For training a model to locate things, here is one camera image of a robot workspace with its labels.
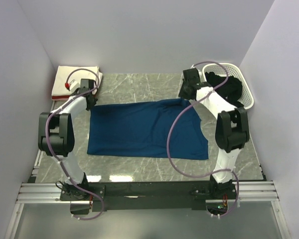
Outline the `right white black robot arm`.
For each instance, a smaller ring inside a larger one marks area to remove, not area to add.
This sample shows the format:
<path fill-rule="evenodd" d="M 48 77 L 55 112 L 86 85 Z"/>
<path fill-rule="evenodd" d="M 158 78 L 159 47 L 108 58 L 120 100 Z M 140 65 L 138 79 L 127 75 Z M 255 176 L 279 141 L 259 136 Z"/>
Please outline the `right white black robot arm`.
<path fill-rule="evenodd" d="M 232 179 L 236 159 L 250 139 L 247 111 L 228 103 L 208 82 L 202 82 L 196 68 L 183 71 L 179 96 L 200 102 L 216 118 L 215 141 L 219 149 L 212 174 L 216 182 L 210 184 L 209 194 L 219 199 L 226 193 L 224 183 Z"/>

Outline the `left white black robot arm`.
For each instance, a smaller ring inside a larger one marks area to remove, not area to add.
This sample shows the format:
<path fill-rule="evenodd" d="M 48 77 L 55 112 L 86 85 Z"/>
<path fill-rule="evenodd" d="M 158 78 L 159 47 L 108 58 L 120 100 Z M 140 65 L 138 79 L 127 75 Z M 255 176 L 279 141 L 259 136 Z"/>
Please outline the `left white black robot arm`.
<path fill-rule="evenodd" d="M 73 120 L 83 110 L 95 106 L 100 80 L 82 79 L 80 87 L 59 108 L 41 113 L 38 123 L 38 147 L 55 162 L 63 172 L 65 184 L 72 189 L 78 200 L 89 196 L 90 188 L 86 174 L 79 167 L 73 153 L 75 145 Z"/>

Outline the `blue t-shirt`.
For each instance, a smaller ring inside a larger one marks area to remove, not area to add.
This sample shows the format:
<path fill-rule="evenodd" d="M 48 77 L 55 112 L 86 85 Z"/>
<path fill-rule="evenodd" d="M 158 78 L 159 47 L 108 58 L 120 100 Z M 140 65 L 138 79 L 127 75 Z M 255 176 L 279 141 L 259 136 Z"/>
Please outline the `blue t-shirt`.
<path fill-rule="evenodd" d="M 155 157 L 206 160 L 208 141 L 188 100 L 111 104 L 91 109 L 87 153 L 100 156 Z"/>

